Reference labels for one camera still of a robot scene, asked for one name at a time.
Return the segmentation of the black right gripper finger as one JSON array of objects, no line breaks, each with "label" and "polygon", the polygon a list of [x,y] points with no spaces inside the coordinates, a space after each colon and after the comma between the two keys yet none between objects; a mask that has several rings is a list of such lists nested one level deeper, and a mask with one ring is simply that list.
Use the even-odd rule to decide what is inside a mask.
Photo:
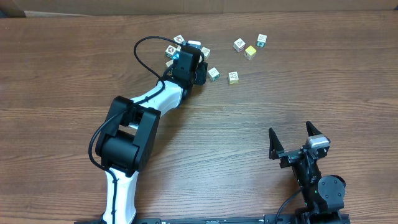
[{"label": "black right gripper finger", "polygon": [[307,121],[306,123],[306,129],[307,133],[309,136],[316,136],[322,134],[312,123],[311,121]]},{"label": "black right gripper finger", "polygon": [[269,139],[270,139],[269,159],[272,160],[278,159],[279,154],[282,154],[285,151],[275,131],[272,128],[269,128]]}]

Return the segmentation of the wooden block green letter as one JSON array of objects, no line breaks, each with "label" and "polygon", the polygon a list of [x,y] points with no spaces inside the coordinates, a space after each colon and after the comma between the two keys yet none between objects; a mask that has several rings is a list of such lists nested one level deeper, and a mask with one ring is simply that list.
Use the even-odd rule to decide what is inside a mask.
[{"label": "wooden block green letter", "polygon": [[174,63],[173,60],[169,60],[168,62],[166,62],[166,67],[169,68],[172,64]]}]

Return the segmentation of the wooden block soccer ball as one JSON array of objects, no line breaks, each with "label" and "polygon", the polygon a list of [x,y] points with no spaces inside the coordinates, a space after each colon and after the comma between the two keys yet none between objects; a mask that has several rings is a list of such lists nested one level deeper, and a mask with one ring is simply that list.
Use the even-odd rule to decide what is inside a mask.
[{"label": "wooden block soccer ball", "polygon": [[165,55],[169,58],[173,58],[177,53],[177,48],[169,45],[165,50]]}]

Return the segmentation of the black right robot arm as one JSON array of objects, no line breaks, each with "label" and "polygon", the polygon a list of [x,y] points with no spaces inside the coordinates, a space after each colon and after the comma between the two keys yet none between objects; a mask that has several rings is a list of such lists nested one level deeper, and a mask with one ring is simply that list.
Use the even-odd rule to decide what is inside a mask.
[{"label": "black right robot arm", "polygon": [[[317,161],[328,154],[330,139],[310,121],[306,122],[308,138],[299,149],[286,152],[275,131],[269,129],[269,158],[280,160],[280,167],[291,167],[299,189],[278,209],[275,223],[349,223],[349,216],[342,215],[344,208],[345,180],[338,175],[322,176]],[[305,206],[285,218],[281,213],[285,206],[298,194],[302,194]]]}]

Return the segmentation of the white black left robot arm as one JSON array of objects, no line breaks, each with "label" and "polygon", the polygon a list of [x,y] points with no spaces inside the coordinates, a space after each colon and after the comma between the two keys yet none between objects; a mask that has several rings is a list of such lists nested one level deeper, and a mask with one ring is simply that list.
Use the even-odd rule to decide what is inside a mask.
[{"label": "white black left robot arm", "polygon": [[185,44],[153,89],[132,99],[115,97],[89,145],[89,155],[101,158],[98,167],[108,182],[100,223],[133,223],[138,174],[151,155],[160,118],[178,107],[193,85],[204,84],[206,73],[201,50]]}]

